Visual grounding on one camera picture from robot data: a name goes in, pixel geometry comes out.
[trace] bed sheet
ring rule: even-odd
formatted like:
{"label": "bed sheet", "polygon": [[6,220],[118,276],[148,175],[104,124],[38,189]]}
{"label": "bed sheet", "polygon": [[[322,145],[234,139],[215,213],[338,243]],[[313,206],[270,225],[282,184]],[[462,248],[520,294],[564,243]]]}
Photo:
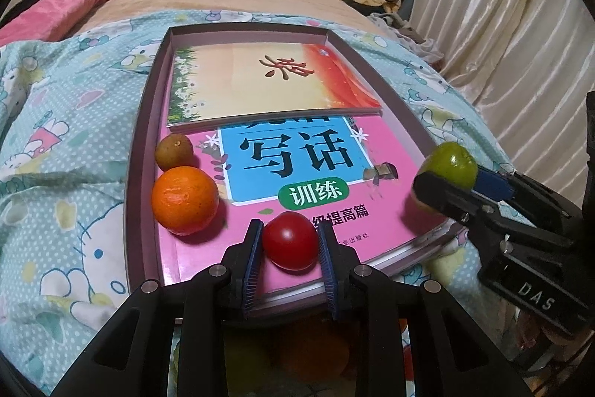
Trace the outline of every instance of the bed sheet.
{"label": "bed sheet", "polygon": [[[174,10],[119,20],[62,42],[2,47],[0,349],[46,394],[130,290],[124,181],[157,48],[169,26],[209,22],[332,29],[379,71],[436,142],[459,141],[481,165],[510,167],[472,106],[427,64],[394,41],[329,21]],[[498,343],[503,302],[479,286],[477,251],[464,234],[450,250],[454,254],[415,266],[401,279],[419,284],[432,274]]]}

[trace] printed white flower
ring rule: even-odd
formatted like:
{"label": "printed white flower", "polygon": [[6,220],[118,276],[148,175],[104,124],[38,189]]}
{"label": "printed white flower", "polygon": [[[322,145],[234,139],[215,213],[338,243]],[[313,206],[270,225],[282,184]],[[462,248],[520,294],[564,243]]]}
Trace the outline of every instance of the printed white flower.
{"label": "printed white flower", "polygon": [[207,135],[205,143],[209,144],[209,147],[213,147],[215,145],[221,147],[221,143],[219,142],[219,138],[216,134],[213,136]]}
{"label": "printed white flower", "polygon": [[364,140],[368,139],[368,134],[364,133],[364,129],[360,128],[359,131],[355,131],[353,128],[349,127],[349,130],[351,131],[351,137],[355,138],[357,141],[359,141],[360,143]]}

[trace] curtain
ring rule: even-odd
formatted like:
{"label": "curtain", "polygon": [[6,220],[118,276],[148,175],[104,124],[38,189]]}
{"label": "curtain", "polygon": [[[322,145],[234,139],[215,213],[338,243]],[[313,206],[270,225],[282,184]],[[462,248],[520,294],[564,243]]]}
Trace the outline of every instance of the curtain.
{"label": "curtain", "polygon": [[415,0],[411,23],[441,74],[482,115],[517,170],[581,204],[595,22],[581,0]]}

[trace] wire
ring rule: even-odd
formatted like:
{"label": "wire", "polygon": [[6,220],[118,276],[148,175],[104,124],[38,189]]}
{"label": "wire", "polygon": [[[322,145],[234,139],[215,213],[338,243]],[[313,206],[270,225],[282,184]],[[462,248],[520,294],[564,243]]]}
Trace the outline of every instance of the wire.
{"label": "wire", "polygon": [[564,370],[565,368],[567,368],[572,362],[574,362],[576,360],[576,358],[583,353],[587,347],[592,343],[593,339],[595,338],[595,333],[593,335],[591,335],[589,337],[589,339],[582,344],[582,347],[579,348],[576,352],[574,352],[572,354],[572,357],[570,357],[568,360],[566,360],[564,363],[562,363],[562,365],[560,365],[556,371],[552,372],[551,375],[545,380],[543,381],[535,390],[533,390],[533,395],[537,395],[540,390],[543,389],[543,387],[545,387],[547,384],[549,384],[554,378],[556,378],[560,372],[562,370]]}

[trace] book cover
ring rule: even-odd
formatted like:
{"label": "book cover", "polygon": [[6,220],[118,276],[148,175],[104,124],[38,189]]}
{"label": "book cover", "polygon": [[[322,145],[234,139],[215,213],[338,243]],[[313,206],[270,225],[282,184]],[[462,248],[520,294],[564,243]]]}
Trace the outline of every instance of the book cover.
{"label": "book cover", "polygon": [[[221,203],[210,227],[196,235],[178,238],[159,227],[166,284],[219,262],[228,246],[243,240],[251,219],[267,223],[284,211],[298,211],[315,225],[330,221],[338,241],[354,247],[362,262],[436,226],[419,213],[412,219],[425,226],[411,226],[407,201],[417,166],[380,116],[252,122],[189,138],[199,166],[218,184]],[[293,274],[265,260],[261,291],[320,277],[319,266]]]}
{"label": "book cover", "polygon": [[379,111],[379,101],[327,46],[239,42],[176,51],[167,124],[178,131]]}

